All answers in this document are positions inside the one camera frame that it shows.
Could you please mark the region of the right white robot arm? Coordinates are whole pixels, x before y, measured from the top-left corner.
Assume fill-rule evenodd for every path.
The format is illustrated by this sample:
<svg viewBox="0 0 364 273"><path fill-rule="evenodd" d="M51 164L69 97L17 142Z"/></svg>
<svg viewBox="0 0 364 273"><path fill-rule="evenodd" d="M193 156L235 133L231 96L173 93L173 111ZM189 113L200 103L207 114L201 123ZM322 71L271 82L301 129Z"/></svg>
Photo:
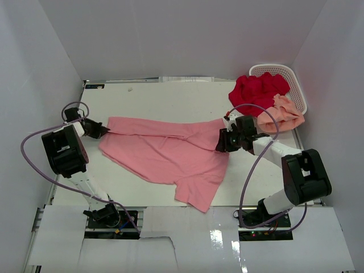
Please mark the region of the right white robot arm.
<svg viewBox="0 0 364 273"><path fill-rule="evenodd" d="M242 208L236 211L240 227L269 227L292 208L332 193L317 150L292 148L268 134L258 133L251 116L225 116L224 121L225 128L219 132L216 151L228 153L243 149L257 156L253 168L264 158L280 167L283 175L282 190L259 200L257 208L251 212L246 213Z"/></svg>

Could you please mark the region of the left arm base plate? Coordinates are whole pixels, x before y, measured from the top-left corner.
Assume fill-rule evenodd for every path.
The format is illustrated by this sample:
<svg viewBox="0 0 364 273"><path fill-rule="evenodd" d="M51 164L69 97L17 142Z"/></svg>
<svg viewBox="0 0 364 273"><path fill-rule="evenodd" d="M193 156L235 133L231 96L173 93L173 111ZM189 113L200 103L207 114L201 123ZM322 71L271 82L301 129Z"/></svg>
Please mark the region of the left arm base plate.
<svg viewBox="0 0 364 273"><path fill-rule="evenodd" d="M87 216L84 237L86 239L138 240L140 235L134 225L141 230L143 212L136 209L128 210L130 217L123 209L118 209L118 213L118 217L114 212L97 216L91 211L83 211L83 214Z"/></svg>

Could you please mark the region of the pink t shirt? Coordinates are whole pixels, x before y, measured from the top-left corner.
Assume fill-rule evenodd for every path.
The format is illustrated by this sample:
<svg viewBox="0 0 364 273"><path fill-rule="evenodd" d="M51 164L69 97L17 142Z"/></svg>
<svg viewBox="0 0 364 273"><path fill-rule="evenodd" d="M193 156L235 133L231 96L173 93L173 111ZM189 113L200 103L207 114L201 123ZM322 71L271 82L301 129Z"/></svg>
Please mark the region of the pink t shirt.
<svg viewBox="0 0 364 273"><path fill-rule="evenodd" d="M206 213L224 180L229 154L216 151L222 119L169 123L110 117L99 149L143 180L176 186L175 200Z"/></svg>

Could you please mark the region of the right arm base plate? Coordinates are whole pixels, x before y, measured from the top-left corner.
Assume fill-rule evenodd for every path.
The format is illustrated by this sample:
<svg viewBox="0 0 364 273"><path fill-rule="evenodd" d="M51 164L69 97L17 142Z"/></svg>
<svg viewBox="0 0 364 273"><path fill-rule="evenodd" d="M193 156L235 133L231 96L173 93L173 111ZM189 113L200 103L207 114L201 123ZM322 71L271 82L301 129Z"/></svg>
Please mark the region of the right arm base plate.
<svg viewBox="0 0 364 273"><path fill-rule="evenodd" d="M245 225L255 226L261 224L259 217L251 216L255 210L248 209L242 211L242 218ZM291 241L293 240L291 221L288 213L281 216L275 221L256 229L247 229L241 227L238 223L238 235L240 242L258 242L258 241Z"/></svg>

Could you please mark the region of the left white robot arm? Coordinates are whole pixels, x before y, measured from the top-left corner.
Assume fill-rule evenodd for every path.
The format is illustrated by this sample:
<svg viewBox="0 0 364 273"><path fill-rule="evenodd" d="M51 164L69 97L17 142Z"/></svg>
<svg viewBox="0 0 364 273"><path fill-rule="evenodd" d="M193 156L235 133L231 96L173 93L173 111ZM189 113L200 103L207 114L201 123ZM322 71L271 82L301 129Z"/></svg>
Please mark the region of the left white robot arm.
<svg viewBox="0 0 364 273"><path fill-rule="evenodd" d="M81 137L100 139L109 129L101 122L82 117L79 109L65 109L65 125L42 135L49 164L55 174L61 175L83 192L89 204L84 214L100 225L113 228L120 222L120 212L111 204L110 196L86 172L89 158Z"/></svg>

